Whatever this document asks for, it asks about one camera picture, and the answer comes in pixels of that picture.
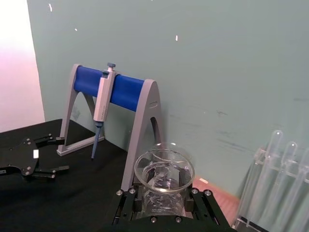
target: glass beaker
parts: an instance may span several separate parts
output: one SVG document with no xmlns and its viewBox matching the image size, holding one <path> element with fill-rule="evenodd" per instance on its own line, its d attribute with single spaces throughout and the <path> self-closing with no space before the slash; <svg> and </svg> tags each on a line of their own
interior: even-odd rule
<svg viewBox="0 0 309 232">
<path fill-rule="evenodd" d="M 156 144 L 136 160 L 134 172 L 143 184 L 142 217 L 183 214 L 184 190 L 195 175 L 183 149 L 174 143 Z"/>
</svg>

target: black tablecloth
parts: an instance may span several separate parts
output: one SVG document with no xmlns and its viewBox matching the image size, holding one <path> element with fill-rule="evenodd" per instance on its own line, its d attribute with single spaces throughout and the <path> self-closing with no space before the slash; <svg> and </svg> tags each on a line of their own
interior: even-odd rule
<svg viewBox="0 0 309 232">
<path fill-rule="evenodd" d="M 59 136 L 61 120 L 0 134 L 0 147 L 14 146 L 23 138 Z M 71 121 L 68 143 L 93 133 Z M 21 175 L 0 176 L 0 232 L 91 232 L 105 222 L 109 203 L 121 186 L 126 151 L 104 140 L 94 161 L 92 146 L 60 157 L 56 145 L 40 148 L 40 166 L 69 165 L 55 182 L 25 182 Z"/>
</svg>

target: light green wall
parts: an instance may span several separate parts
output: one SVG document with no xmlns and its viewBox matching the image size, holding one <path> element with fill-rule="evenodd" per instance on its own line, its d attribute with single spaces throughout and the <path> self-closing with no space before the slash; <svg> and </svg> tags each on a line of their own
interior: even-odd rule
<svg viewBox="0 0 309 232">
<path fill-rule="evenodd" d="M 274 129 L 308 145 L 309 1 L 28 0 L 28 7 L 46 120 L 63 116 L 74 63 L 114 62 L 158 82 L 168 139 L 194 156 L 198 175 L 233 194 Z M 74 110 L 93 128 L 81 97 Z M 133 116 L 111 106 L 108 140 L 126 147 Z"/>
</svg>

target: gray stand leg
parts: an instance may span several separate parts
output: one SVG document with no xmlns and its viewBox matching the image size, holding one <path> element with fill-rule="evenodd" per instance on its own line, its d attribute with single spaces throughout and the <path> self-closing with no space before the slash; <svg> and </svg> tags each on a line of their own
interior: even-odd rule
<svg viewBox="0 0 309 232">
<path fill-rule="evenodd" d="M 74 64 L 72 71 L 70 73 L 70 84 L 69 84 L 70 91 L 69 91 L 69 95 L 68 95 L 68 102 L 67 102 L 67 105 L 66 105 L 66 112 L 65 112 L 65 115 L 62 119 L 61 131 L 60 131 L 60 137 L 64 137 L 65 141 L 67 141 L 70 117 L 71 117 L 72 109 L 73 109 L 73 106 L 74 106 L 74 102 L 75 102 L 77 94 L 78 94 L 78 92 L 74 90 L 74 82 L 75 82 L 76 70 L 79 66 L 80 66 L 79 64 Z M 85 96 L 87 104 L 89 106 L 90 113 L 93 116 L 94 109 L 95 109 L 95 104 L 94 104 L 93 98 L 91 96 L 88 96 L 88 95 L 85 95 L 85 94 L 84 94 L 84 96 Z M 83 147 L 89 146 L 89 145 L 93 144 L 94 138 L 95 137 L 93 136 L 93 137 L 90 137 L 88 139 L 78 141 L 77 143 L 74 143 L 74 144 L 71 144 L 71 145 L 66 145 L 66 144 L 59 145 L 58 149 L 57 149 L 57 153 L 60 156 L 64 156 L 68 153 L 71 153 L 71 152 L 76 151 L 78 149 L 81 149 Z M 104 137 L 101 136 L 99 138 L 99 141 L 101 141 L 103 139 L 104 139 Z"/>
<path fill-rule="evenodd" d="M 156 81 L 145 80 L 140 92 L 137 106 L 129 150 L 126 158 L 126 166 L 122 179 L 121 189 L 127 191 L 133 183 L 134 163 L 140 154 L 140 147 L 144 137 L 147 124 L 151 120 L 154 129 L 154 139 L 156 143 L 165 141 L 163 134 L 163 118 L 161 113 L 161 103 L 159 89 Z"/>
</svg>

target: beaker rim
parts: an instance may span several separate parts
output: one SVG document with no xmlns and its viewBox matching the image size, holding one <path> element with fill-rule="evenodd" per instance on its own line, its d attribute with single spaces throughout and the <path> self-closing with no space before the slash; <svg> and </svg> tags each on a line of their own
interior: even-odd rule
<svg viewBox="0 0 309 232">
<path fill-rule="evenodd" d="M 158 150 L 171 151 L 171 152 L 177 153 L 178 155 L 180 155 L 190 165 L 191 170 L 192 170 L 192 175 L 191 175 L 191 179 L 190 179 L 190 181 L 188 181 L 188 183 L 186 183 L 185 185 L 183 185 L 181 187 L 178 187 L 178 188 L 166 189 L 166 188 L 159 188 L 159 187 L 151 186 L 151 185 L 149 185 L 147 182 L 145 182 L 143 180 L 141 175 L 138 173 L 138 163 L 143 158 L 143 156 L 145 156 L 149 152 L 151 152 L 151 151 L 158 151 Z M 190 159 L 188 159 L 186 156 L 182 155 L 181 153 L 179 153 L 179 152 L 177 152 L 175 150 L 172 150 L 172 149 L 168 149 L 168 148 L 154 148 L 154 149 L 151 149 L 151 150 L 143 153 L 142 155 L 140 155 L 140 157 L 138 157 L 138 159 L 136 160 L 136 162 L 134 164 L 134 173 L 135 173 L 135 176 L 137 177 L 137 179 L 144 186 L 146 186 L 147 188 L 150 188 L 151 190 L 154 190 L 154 191 L 157 191 L 157 192 L 161 192 L 161 193 L 175 193 L 175 192 L 179 192 L 179 191 L 187 188 L 188 186 L 190 186 L 193 183 L 193 180 L 194 180 L 194 177 L 195 177 L 195 170 L 194 170 L 193 164 L 191 163 Z"/>
</svg>

